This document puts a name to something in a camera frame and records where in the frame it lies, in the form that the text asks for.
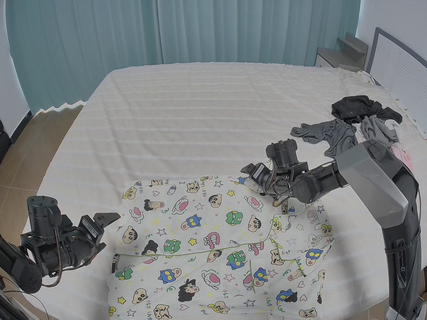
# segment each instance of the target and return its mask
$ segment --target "bed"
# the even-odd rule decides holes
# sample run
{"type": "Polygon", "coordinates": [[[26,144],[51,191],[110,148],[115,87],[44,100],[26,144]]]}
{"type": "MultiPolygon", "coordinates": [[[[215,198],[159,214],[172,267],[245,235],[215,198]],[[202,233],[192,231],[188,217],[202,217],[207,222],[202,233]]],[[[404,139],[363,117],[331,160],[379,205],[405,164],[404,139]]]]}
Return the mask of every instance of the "bed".
{"type": "MultiPolygon", "coordinates": [[[[127,180],[238,174],[248,163],[265,161],[266,145],[290,137],[293,126],[331,120],[331,104],[351,95],[368,95],[403,115],[403,147],[412,157],[423,194],[427,140],[395,98],[368,75],[251,63],[168,64],[111,72],[68,131],[38,193],[55,197],[62,213],[78,222],[84,214],[116,211],[127,180]]],[[[298,158],[309,167],[328,161],[323,156],[326,142],[296,141],[298,158]]],[[[324,262],[333,272],[324,287],[324,318],[345,319],[388,296],[381,228],[351,188],[336,190],[323,201],[336,238],[324,262]]],[[[426,212],[421,224],[427,227],[426,212]]],[[[36,294],[50,314],[61,320],[108,318],[106,279],[115,230],[106,229],[107,248],[91,265],[67,272],[59,286],[36,294]]],[[[426,232],[421,240],[427,240],[426,232]]],[[[422,264],[427,265],[425,252],[422,264]]]]}

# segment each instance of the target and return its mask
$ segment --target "white label sticker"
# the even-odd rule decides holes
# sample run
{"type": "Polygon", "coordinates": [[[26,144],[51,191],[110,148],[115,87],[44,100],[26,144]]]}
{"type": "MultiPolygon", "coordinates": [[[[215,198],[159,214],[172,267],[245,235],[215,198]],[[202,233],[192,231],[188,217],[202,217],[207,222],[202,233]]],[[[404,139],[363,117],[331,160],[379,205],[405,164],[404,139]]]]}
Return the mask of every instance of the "white label sticker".
{"type": "Polygon", "coordinates": [[[259,174],[263,171],[264,167],[265,167],[264,164],[261,163],[261,165],[258,167],[258,169],[255,171],[253,175],[254,179],[258,178],[259,174]]]}
{"type": "Polygon", "coordinates": [[[92,234],[93,238],[96,238],[98,236],[98,233],[93,229],[93,227],[90,226],[90,224],[86,221],[86,219],[82,219],[82,223],[85,226],[86,229],[92,234]]]}

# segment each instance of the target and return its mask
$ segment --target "nightstand drawer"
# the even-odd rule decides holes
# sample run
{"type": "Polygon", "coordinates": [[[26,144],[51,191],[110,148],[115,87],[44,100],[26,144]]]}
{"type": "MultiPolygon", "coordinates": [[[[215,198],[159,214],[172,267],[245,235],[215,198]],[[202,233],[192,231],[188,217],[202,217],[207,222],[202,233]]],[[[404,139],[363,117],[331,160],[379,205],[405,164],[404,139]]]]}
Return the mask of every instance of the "nightstand drawer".
{"type": "Polygon", "coordinates": [[[321,56],[317,55],[316,57],[316,66],[317,67],[333,67],[327,61],[325,61],[321,56]]]}

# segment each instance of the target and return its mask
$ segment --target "curtain fold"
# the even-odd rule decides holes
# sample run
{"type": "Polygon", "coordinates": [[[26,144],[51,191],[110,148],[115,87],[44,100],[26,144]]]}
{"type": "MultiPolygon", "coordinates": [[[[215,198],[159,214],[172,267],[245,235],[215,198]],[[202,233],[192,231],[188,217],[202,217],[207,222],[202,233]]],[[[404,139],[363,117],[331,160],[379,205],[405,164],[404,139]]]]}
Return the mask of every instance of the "curtain fold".
{"type": "Polygon", "coordinates": [[[360,0],[6,0],[33,113],[86,101],[112,70],[233,61],[314,65],[356,32],[360,0]]]}

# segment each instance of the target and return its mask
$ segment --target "gray clothing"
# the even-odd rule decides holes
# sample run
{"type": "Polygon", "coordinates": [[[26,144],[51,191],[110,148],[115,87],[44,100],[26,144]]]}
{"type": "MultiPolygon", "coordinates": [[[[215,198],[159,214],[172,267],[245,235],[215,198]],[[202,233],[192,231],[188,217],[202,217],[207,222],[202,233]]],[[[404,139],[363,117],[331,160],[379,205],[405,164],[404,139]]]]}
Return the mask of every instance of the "gray clothing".
{"type": "Polygon", "coordinates": [[[375,139],[387,148],[390,148],[393,143],[398,141],[396,131],[394,129],[389,129],[384,124],[384,121],[377,118],[376,115],[372,115],[369,118],[365,116],[360,128],[363,136],[367,139],[375,139]]]}
{"type": "Polygon", "coordinates": [[[334,158],[357,145],[355,132],[356,129],[352,125],[343,120],[335,119],[314,125],[302,123],[301,128],[292,128],[291,135],[302,137],[305,142],[309,143],[318,143],[326,140],[330,147],[324,154],[327,157],[334,158]]]}

